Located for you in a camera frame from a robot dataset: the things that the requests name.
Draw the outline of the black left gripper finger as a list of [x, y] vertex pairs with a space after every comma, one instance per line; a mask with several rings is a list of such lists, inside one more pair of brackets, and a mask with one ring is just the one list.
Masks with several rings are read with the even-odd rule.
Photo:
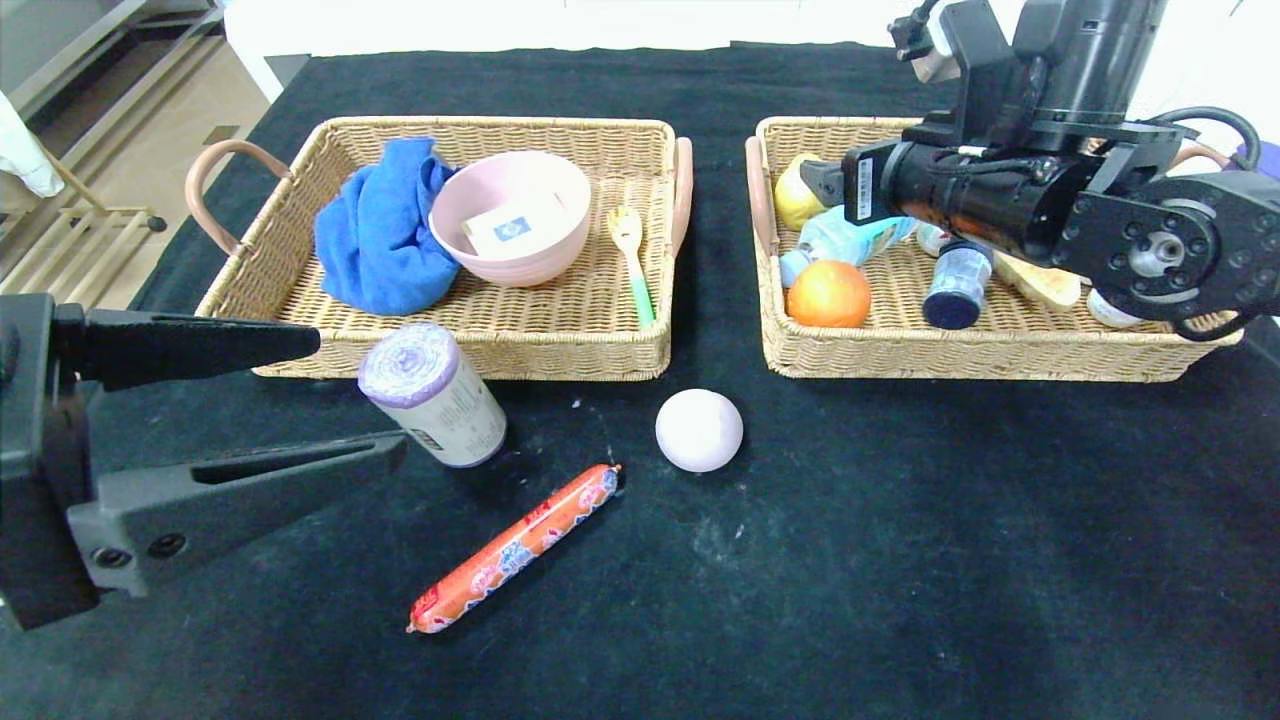
[[60, 304], [52, 342], [82, 380], [115, 392], [310, 357], [323, 340], [310, 325]]
[[381, 436], [115, 471], [67, 520], [96, 587], [143, 597], [381, 478]]

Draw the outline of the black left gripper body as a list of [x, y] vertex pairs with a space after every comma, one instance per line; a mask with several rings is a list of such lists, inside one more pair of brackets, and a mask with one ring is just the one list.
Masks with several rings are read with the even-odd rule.
[[88, 498], [90, 451], [58, 309], [47, 293], [3, 296], [3, 609], [22, 630], [99, 603], [67, 518]]

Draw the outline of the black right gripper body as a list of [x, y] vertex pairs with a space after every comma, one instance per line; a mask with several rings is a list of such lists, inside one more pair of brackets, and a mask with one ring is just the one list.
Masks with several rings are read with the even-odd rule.
[[929, 172], [937, 156], [933, 145], [893, 138], [851, 149], [841, 163], [845, 218], [864, 225], [911, 217], [937, 225], [936, 179]]

